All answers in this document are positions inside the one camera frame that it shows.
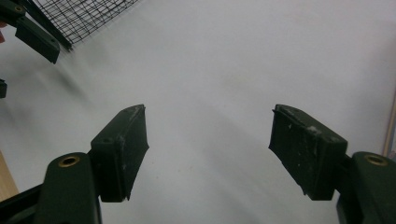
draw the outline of worn rubber pad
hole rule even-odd
[[[311,200],[331,200],[347,141],[304,111],[276,105],[269,148]]]
[[[121,110],[91,141],[91,147],[89,155],[102,202],[129,200],[149,149],[145,107],[135,105]]]

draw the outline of white surface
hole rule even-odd
[[[336,223],[267,149],[275,104],[380,153],[396,86],[394,1],[145,0],[51,65],[3,30],[0,148],[20,190],[147,107],[132,200],[104,223]]]

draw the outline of wooden edge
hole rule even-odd
[[[393,128],[395,127],[395,122],[396,122],[396,93],[394,95],[394,99],[393,99],[393,108],[391,110],[390,113],[390,121],[389,121],[389,126],[388,126],[388,132],[387,132],[387,138],[385,139],[385,145],[384,145],[384,151],[382,153],[382,155],[384,157],[387,157],[388,154],[390,153],[390,144],[393,139],[392,134],[394,133]]]
[[[0,202],[17,194],[17,186],[0,151]]]

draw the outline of wire mesh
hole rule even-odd
[[[138,0],[35,0],[41,11],[75,44]]]

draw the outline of black wire grid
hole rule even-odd
[[[138,0],[35,0],[37,6],[75,44],[120,15]]]

